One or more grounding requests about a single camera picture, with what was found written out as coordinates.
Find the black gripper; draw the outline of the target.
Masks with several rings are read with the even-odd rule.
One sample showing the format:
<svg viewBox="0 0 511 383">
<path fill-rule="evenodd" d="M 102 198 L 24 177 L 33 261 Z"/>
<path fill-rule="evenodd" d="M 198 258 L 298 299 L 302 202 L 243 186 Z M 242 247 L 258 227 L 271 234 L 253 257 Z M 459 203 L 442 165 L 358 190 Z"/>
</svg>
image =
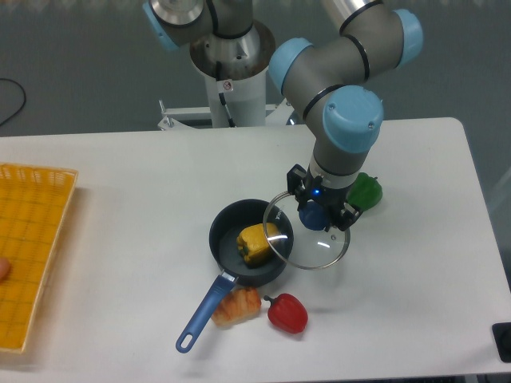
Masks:
<svg viewBox="0 0 511 383">
<path fill-rule="evenodd" d="M 350 186 L 329 188 L 323 184 L 322 177 L 313 177 L 299 164 L 295 164 L 286 177 L 287 192 L 295 197 L 298 210 L 303 210 L 311 201 L 327 208 L 331 227 L 347 231 L 363 213 L 359 207 L 345 202 Z"/>
</svg>

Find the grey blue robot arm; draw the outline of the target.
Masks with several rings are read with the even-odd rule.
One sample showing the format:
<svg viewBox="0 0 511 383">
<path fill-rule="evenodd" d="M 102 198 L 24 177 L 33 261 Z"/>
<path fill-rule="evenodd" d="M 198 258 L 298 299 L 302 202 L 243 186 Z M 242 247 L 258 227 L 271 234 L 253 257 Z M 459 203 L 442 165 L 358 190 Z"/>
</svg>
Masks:
<svg viewBox="0 0 511 383">
<path fill-rule="evenodd" d="M 363 84 L 415 59 L 423 32 L 410 11 L 381 1 L 325 1 L 323 7 L 337 20 L 339 35 L 318 48 L 304 38 L 277 45 L 255 20 L 250 1 L 143 4 L 163 47 L 189 48 L 214 127 L 263 124 L 265 80 L 272 79 L 315 137 L 307 169 L 289 171 L 287 189 L 303 220 L 317 204 L 323 229 L 345 231 L 370 209 L 355 199 L 355 179 L 383 120 L 382 102 Z"/>
</svg>

